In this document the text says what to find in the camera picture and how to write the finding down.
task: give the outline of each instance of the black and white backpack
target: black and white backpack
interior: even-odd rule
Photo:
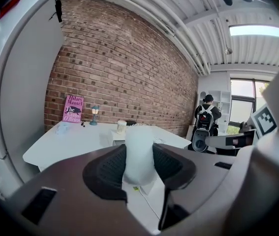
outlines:
[[[204,109],[203,105],[201,105],[201,107],[201,111],[197,114],[196,128],[209,131],[214,124],[214,117],[211,111],[214,105],[210,105],[208,109]]]

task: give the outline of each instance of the white cable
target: white cable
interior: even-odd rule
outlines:
[[[160,220],[159,216],[157,215],[157,213],[155,212],[155,210],[152,208],[152,206],[150,205],[150,203],[148,202],[148,200],[146,199],[146,197],[144,196],[144,194],[141,192],[141,187],[139,186],[139,191],[140,194],[144,197],[144,199],[146,200],[147,204],[149,205],[149,207],[151,208],[151,210],[153,210],[153,212],[155,213],[155,215],[157,216],[157,218]]]

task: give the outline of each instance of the window pane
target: window pane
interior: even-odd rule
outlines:
[[[268,86],[268,83],[265,82],[255,82],[256,87],[256,110],[259,110],[266,101],[264,100],[264,97],[262,96],[262,92],[265,90],[265,88]]]
[[[253,81],[231,80],[231,93],[233,95],[254,97]]]
[[[227,128],[227,135],[236,135],[239,133],[240,128],[229,125]]]
[[[252,102],[232,100],[230,121],[241,123],[252,114]]]

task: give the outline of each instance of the ceiling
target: ceiling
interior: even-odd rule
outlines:
[[[211,71],[279,71],[279,38],[229,34],[229,26],[279,27],[279,13],[269,4],[233,0],[107,0],[148,20],[184,54],[199,75]],[[226,55],[226,48],[232,54]]]

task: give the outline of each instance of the person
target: person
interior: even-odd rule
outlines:
[[[199,105],[195,110],[194,116],[196,119],[197,119],[198,113],[202,110],[202,106],[205,110],[208,109],[213,104],[214,98],[211,94],[207,94],[205,99],[203,99],[203,102],[204,103],[202,105]],[[218,125],[215,123],[215,121],[221,117],[221,112],[219,111],[219,109],[217,107],[213,107],[211,109],[211,112],[213,114],[214,124],[211,127],[211,129],[209,130],[209,134],[210,134],[210,136],[217,136],[218,135],[218,129],[217,129]],[[193,129],[191,142],[193,141],[193,136],[194,136],[195,131],[196,131],[196,126],[194,126],[194,129]],[[190,144],[188,146],[188,149],[193,150],[192,144]]]

